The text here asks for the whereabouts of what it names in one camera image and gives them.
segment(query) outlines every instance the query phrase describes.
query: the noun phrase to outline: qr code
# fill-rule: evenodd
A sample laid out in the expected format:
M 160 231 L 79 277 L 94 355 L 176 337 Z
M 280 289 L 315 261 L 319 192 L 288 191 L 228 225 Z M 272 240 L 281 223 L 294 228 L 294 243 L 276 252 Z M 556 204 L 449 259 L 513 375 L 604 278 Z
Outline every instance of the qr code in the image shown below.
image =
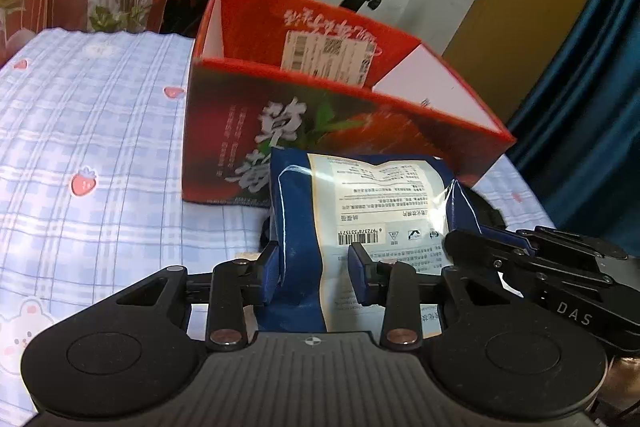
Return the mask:
M 340 55 L 341 49 L 342 39 L 328 38 L 324 41 L 324 49 L 322 49 L 322 52 L 327 55 Z

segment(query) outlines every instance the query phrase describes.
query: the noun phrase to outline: plastic package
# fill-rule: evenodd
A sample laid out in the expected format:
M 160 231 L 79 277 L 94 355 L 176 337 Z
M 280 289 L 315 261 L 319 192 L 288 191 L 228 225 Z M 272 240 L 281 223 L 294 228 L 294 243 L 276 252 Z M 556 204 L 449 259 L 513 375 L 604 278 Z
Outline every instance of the plastic package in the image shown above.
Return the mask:
M 340 158 L 274 148 L 271 204 L 280 286 L 256 315 L 271 331 L 369 330 L 376 336 L 383 309 L 357 304 L 348 246 L 362 243 L 375 261 L 403 261 L 420 273 L 439 274 L 450 264 L 444 235 L 480 232 L 461 185 L 432 156 Z M 425 336 L 440 331 L 435 306 L 423 305 L 422 328 Z

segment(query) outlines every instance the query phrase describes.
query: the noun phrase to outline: red cardboard box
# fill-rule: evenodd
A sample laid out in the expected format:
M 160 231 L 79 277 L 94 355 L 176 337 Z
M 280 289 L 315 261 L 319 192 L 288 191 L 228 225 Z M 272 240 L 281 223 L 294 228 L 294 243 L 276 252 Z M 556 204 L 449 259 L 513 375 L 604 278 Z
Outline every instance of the red cardboard box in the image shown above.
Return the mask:
M 182 196 L 197 203 L 267 206 L 274 145 L 430 154 L 473 184 L 514 143 L 419 39 L 314 0 L 209 0 L 187 91 Z

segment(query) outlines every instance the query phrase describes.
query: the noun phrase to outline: bed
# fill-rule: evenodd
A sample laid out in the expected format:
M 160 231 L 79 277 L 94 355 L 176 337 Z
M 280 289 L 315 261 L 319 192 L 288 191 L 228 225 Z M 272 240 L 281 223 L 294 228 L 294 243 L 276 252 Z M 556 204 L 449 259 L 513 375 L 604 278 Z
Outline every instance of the bed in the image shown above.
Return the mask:
M 28 338 L 163 266 L 257 250 L 264 209 L 180 197 L 191 45 L 45 30 L 0 70 L 0 427 L 34 414 Z M 511 230 L 553 226 L 504 156 L 476 189 Z

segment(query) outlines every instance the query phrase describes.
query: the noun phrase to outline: dark blue curtain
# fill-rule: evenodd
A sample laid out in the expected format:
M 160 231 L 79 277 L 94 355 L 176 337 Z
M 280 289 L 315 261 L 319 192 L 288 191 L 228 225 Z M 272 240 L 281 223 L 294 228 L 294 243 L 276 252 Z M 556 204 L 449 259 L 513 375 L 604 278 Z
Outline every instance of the dark blue curtain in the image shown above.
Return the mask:
M 640 0 L 588 0 L 508 127 L 557 227 L 640 256 Z

